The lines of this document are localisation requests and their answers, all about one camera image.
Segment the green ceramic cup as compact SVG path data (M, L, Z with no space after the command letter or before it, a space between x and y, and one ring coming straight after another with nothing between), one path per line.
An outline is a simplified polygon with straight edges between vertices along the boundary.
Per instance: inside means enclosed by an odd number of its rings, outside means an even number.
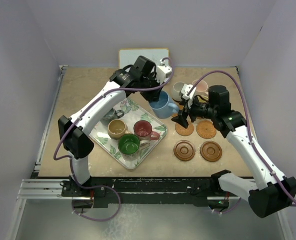
M124 155L133 155L150 146L149 140L141 140L134 134L125 134L118 140L118 149Z

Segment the orange wooden coaster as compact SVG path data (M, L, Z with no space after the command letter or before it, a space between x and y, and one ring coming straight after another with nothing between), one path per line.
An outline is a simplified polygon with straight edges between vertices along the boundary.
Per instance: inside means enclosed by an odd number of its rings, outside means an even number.
M179 112L181 113L182 116L187 116L186 108L183 105L179 105ZM178 113L173 113L171 115L172 117L178 116Z

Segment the tan ceramic cup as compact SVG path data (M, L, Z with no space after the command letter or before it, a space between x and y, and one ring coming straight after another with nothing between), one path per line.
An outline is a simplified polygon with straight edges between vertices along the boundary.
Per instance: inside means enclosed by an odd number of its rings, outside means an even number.
M114 119L108 124L108 135L111 139L118 140L125 134L130 134L126 123L120 119Z

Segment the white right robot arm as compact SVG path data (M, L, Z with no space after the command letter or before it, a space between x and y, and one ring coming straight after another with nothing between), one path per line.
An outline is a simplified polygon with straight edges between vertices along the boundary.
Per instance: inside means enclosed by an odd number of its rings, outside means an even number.
M229 92L222 85L209 88L208 102L199 102L195 88L185 84L180 91L183 109L172 121L183 127L196 118L212 121L213 126L237 150L254 180L237 177L228 170L211 176L210 190L216 196L230 192L249 203L253 212L264 218L292 205L296 194L296 179L286 177L265 154L254 138L243 115L232 110Z

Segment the white ceramic cup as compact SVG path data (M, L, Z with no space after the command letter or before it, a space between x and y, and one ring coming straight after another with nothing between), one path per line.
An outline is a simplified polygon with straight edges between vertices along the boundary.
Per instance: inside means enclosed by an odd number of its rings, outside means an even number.
M181 97L180 97L180 93L182 88L184 87L185 83L184 82L176 82L171 90L171 96L172 99L176 102L180 102L181 101Z

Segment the woven bamboo coaster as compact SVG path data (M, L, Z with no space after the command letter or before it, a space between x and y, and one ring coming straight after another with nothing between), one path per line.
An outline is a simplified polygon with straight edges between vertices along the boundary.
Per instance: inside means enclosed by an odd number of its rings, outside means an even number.
M210 121L203 120L196 126L197 134L204 139L211 139L216 135L216 129Z
M175 131L181 135L181 136L189 136L193 133L194 131L194 126L192 123L188 124L187 128L184 128L183 126L181 126L180 124L176 123L175 124Z

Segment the light blue ceramic cup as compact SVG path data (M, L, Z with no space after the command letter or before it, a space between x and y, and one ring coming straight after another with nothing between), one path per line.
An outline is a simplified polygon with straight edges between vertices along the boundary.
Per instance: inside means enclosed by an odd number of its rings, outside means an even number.
M152 101L149 105L159 119L169 118L179 112L178 105L173 102L172 98L165 91L161 91L158 101Z

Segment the pink ceramic cup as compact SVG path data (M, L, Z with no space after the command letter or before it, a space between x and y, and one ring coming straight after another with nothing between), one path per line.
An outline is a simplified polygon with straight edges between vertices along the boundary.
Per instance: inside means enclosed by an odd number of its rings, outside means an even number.
M195 93L201 95L201 94L207 92L207 90L208 90L208 84L207 84L206 81L201 80L198 83L198 85L196 86L195 89L196 89Z

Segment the grey blue ceramic cup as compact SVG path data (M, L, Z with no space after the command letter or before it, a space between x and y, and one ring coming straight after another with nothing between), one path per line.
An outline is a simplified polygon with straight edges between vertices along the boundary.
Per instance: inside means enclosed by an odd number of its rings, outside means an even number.
M114 108L111 108L103 117L102 120L114 120L119 119L124 116L124 111L121 109L115 110Z

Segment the red ceramic cup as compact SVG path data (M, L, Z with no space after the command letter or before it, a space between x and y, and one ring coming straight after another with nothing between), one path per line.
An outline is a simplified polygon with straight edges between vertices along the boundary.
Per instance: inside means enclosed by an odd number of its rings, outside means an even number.
M133 131L141 140L156 141L160 139L160 134L153 131L152 125L146 120L137 121L133 126Z

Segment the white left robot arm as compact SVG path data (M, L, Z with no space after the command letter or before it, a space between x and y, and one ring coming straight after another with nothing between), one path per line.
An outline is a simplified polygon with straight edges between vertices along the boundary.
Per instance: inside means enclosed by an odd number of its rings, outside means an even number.
M117 103L130 94L139 92L148 101L159 99L162 88L172 73L171 61L163 58L159 65L144 56L138 56L134 64L127 65L113 72L102 90L81 110L71 117L61 116L58 120L60 141L55 149L53 159L58 161L60 147L68 152L71 177L74 181L73 191L79 196L90 192L91 178L88 168L88 156L94 148L89 134L94 126Z

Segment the yellow ceramic cup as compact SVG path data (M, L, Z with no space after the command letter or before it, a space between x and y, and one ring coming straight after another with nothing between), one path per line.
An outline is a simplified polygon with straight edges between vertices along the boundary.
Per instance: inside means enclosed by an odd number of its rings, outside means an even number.
M203 101L208 101L209 99L208 94L206 92L204 94L200 94L199 98Z

